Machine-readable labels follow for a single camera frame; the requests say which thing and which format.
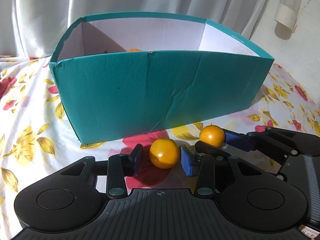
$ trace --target red flower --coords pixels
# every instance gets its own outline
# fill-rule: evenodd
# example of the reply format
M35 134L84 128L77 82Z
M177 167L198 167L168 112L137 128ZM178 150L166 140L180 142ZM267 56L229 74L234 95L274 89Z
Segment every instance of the red flower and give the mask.
M17 79L8 77L8 78L3 78L2 81L0 82L0 98L2 98L4 95L6 95L9 91L10 88L13 87Z
M296 127L297 131L301 131L301 123L297 122L297 120L292 120L294 126Z
M129 189L151 187L162 182L170 173L170 169L160 169L154 166L149 159L149 150L151 144L158 138L169 138L168 133L164 131L152 132L148 134L137 135L124 138L122 142L127 146L121 150L121 153L129 154L138 144L143 145L143 157L136 177L126 177L125 181Z
M56 86L49 87L48 90L51 94L58 94L58 90Z
M268 125L269 127L273 127L272 121L269 120L269 121L267 122L267 125ZM254 130L255 130L256 132L264 132L265 129L266 129L266 127L267 127L266 125L256 125L256 127L254 128Z
M7 102L4 107L3 107L3 110L6 111L6 110L9 110L11 107L13 107L14 103L16 102L17 100L11 100L10 102Z
M295 85L294 88L296 89L296 91L298 92L298 94L307 102L308 98L307 98L307 94L304 90L302 90L301 87Z

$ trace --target blue gripper pad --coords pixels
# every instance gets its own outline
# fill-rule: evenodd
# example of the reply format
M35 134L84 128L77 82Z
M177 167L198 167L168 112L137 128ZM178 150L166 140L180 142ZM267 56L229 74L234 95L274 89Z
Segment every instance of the blue gripper pad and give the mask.
M180 146L180 153L180 162L186 176L197 176L199 166L197 165L196 156L189 150L189 148L185 144L182 144Z
M245 152L254 151L254 145L250 141L249 137L245 134L232 132L226 129L223 129L225 134L225 144L231 145L235 148L243 150Z

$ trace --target silver screw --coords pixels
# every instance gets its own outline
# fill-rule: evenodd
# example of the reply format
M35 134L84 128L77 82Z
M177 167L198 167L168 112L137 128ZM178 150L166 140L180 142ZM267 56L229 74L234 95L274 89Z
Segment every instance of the silver screw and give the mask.
M203 196L207 196L213 193L212 189L208 188L208 187L201 187L197 190L198 194L203 195Z
M200 162L200 161L202 160L202 157L203 157L203 156L205 156L204 153L197 153L197 155L196 155L196 160L197 160L197 162Z
M124 193L123 188L120 187L114 187L111 190L109 190L109 194L113 196L120 196Z
M284 177L282 175L277 176L278 179L284 180Z

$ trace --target tablecloth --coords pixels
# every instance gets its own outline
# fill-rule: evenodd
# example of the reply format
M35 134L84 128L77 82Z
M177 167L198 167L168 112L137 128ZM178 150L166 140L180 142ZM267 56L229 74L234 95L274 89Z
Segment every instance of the tablecloth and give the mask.
M215 124L235 132L263 131L266 126L320 136L319 107L281 66L274 63L249 109L174 129L138 135L116 141L81 145L63 109L48 67L49 57L0 58L0 227L2 240L11 239L21 226L13 203L28 185L84 157L106 160L129 153L137 143L144 156L137 177L127 177L128 191L134 187L194 188L196 178L184 175L181 165L163 170L152 165L148 147L157 138L172 138L192 146L204 126ZM280 165L260 152L225 149L269 172ZM105 192L106 177L99 177L97 189Z

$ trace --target teal box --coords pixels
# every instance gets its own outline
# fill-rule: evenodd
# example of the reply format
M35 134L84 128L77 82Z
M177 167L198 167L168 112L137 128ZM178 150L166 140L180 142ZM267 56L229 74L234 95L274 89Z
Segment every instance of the teal box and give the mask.
M49 66L76 135L91 144L244 110L273 61L211 20L120 12L74 22Z

